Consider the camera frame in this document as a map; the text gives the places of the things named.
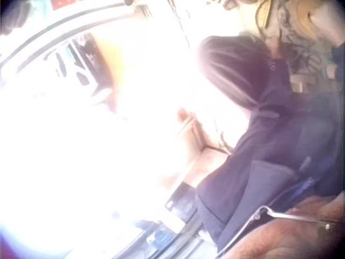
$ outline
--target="hand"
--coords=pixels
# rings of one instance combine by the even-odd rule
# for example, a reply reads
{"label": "hand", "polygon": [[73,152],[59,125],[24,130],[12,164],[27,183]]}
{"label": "hand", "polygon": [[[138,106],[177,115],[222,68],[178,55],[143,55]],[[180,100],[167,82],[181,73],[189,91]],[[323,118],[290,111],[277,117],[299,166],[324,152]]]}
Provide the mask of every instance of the hand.
{"label": "hand", "polygon": [[273,37],[273,38],[265,40],[265,44],[270,52],[272,59],[284,58],[281,51],[280,39],[278,37]]}

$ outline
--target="person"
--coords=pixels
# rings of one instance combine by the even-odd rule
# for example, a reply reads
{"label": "person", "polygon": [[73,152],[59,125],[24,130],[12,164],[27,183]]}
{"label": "person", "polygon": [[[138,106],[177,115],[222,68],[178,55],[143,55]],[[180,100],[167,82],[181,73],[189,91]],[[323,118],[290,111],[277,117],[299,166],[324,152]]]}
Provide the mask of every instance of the person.
{"label": "person", "polygon": [[[324,36],[332,35],[336,64],[328,74],[343,85],[344,21],[327,12],[323,5],[312,20]],[[250,113],[233,154],[196,189],[199,215],[218,251],[256,209],[298,182],[315,182],[310,195],[343,190],[343,94],[294,93],[280,40],[265,43],[212,36],[199,48],[204,76]]]}

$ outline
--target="clothing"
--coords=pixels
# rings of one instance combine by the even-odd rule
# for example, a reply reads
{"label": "clothing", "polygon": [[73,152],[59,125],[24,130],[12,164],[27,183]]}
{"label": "clothing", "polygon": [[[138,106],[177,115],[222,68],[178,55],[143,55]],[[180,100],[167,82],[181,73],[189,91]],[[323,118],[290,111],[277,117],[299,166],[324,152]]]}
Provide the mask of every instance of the clothing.
{"label": "clothing", "polygon": [[[242,37],[233,37],[227,43],[243,46]],[[266,78],[250,78],[250,84],[233,80],[234,74],[248,74],[244,71],[247,66],[241,59],[233,64],[233,53],[223,55],[231,48],[224,47],[221,38],[212,40],[211,46],[201,47],[214,54],[209,60],[213,60],[212,73],[216,76],[210,81],[219,83],[215,87],[229,93],[227,96],[237,104],[252,109],[248,130],[233,154],[196,188],[199,215],[218,250],[222,250],[257,208],[300,181],[315,179],[316,195],[340,193],[343,173],[337,166],[343,164],[339,161],[343,109],[340,96],[334,93],[317,98],[293,93],[283,60],[271,60],[270,66],[266,62],[266,68],[259,68],[267,71]],[[260,58],[250,64],[251,71],[255,64],[265,63],[258,54],[256,59]]]}

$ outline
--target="dark jacket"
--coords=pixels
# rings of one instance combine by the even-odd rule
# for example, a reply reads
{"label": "dark jacket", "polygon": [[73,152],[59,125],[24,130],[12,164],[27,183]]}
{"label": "dark jacket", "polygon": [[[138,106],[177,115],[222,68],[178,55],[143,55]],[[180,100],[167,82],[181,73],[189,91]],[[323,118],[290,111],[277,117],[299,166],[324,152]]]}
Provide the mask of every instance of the dark jacket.
{"label": "dark jacket", "polygon": [[321,104],[322,98],[309,101],[293,93],[286,63],[277,60],[274,66],[234,153],[197,187],[198,212],[218,250],[258,207],[298,181],[314,178],[321,195],[336,195],[343,187],[342,172],[335,172],[342,142],[339,116],[321,109],[327,98],[335,110],[338,103],[334,96]]}

